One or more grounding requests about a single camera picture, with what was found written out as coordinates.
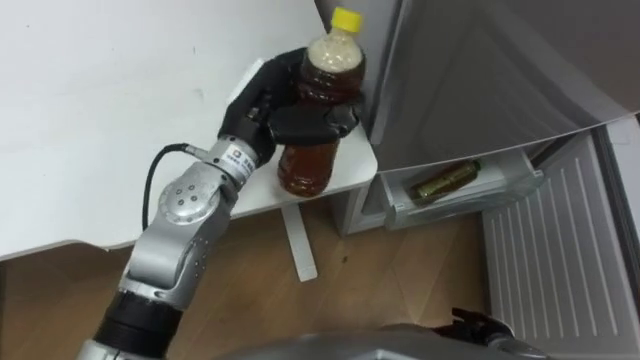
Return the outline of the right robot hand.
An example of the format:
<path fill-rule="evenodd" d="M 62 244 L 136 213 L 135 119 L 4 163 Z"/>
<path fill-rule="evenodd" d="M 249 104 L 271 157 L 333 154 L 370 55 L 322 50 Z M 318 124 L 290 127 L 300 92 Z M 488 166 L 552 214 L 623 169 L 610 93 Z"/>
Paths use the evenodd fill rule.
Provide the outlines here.
<path fill-rule="evenodd" d="M 489 346 L 494 340 L 515 337 L 504 322 L 486 314 L 454 307 L 453 320 L 448 325 L 432 328 L 436 334 L 471 344 Z"/>

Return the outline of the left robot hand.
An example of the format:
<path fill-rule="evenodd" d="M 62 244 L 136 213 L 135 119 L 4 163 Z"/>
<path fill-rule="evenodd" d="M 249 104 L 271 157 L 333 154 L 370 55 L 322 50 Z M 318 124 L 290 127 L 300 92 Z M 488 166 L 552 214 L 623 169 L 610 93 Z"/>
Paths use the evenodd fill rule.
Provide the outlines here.
<path fill-rule="evenodd" d="M 281 53 L 258 68 L 227 106 L 218 136 L 244 141 L 268 163 L 278 145 L 317 146 L 348 136 L 359 124 L 364 96 L 334 104 L 313 103 L 297 93 L 306 50 Z"/>

